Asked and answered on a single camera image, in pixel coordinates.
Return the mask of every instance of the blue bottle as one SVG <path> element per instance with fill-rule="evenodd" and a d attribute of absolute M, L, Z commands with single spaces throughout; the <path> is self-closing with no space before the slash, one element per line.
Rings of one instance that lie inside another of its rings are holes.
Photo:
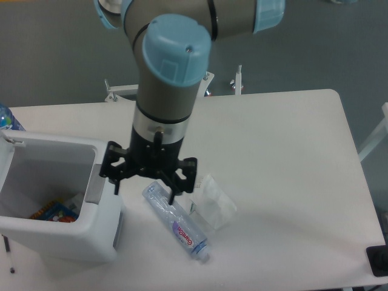
<path fill-rule="evenodd" d="M 11 110 L 0 103 L 0 129 L 25 130 Z"/>

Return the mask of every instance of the bottle cap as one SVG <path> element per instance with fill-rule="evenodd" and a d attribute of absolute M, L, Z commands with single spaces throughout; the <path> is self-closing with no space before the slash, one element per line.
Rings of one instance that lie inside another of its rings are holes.
<path fill-rule="evenodd" d="M 196 253 L 196 257 L 202 262 L 206 262 L 209 259 L 209 250 L 210 248 L 208 246 L 204 246 L 198 253 Z"/>

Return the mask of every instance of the plastic water bottle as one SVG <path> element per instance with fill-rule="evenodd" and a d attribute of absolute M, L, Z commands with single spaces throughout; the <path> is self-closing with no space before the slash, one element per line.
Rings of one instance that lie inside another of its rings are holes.
<path fill-rule="evenodd" d="M 0 103 L 0 129 L 25 130 L 11 110 Z"/>
<path fill-rule="evenodd" d="M 169 205 L 168 196 L 169 193 L 158 182 L 153 182 L 143 191 L 143 197 L 176 236 L 180 245 L 192 257 L 206 261 L 209 257 L 209 247 L 205 234 L 176 201 Z"/>

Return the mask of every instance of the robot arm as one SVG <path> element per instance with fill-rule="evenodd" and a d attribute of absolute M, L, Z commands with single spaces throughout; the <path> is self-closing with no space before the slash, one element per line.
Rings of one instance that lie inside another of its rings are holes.
<path fill-rule="evenodd" d="M 105 10 L 113 7 L 107 0 L 99 3 Z M 133 175 L 162 179 L 172 190 L 170 204 L 175 195 L 193 191 L 197 161 L 180 161 L 178 155 L 211 40 L 275 26 L 283 11 L 284 0 L 123 0 L 120 14 L 140 82 L 130 147 L 109 142 L 101 167 L 116 194 L 120 180 Z M 120 158 L 125 162 L 113 166 Z"/>

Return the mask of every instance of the metal bracket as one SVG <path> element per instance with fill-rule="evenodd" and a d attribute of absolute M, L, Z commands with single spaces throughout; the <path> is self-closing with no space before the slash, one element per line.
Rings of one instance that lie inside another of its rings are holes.
<path fill-rule="evenodd" d="M 198 93 L 196 94 L 197 98 L 203 98 L 203 97 L 207 97 L 207 96 L 212 95 L 210 93 L 210 91 L 208 90 L 208 87 L 209 87 L 210 83 L 213 81 L 213 79 L 214 79 L 214 74 L 210 73 L 210 72 L 206 72 L 205 77 L 203 77 L 203 79 L 199 85 Z"/>
<path fill-rule="evenodd" d="M 117 102 L 117 101 L 128 101 L 127 99 L 119 95 L 134 95 L 138 92 L 139 85 L 125 85 L 125 86 L 109 86 L 108 80 L 105 79 L 105 87 L 108 93 L 108 96 L 105 99 L 105 102 Z"/>

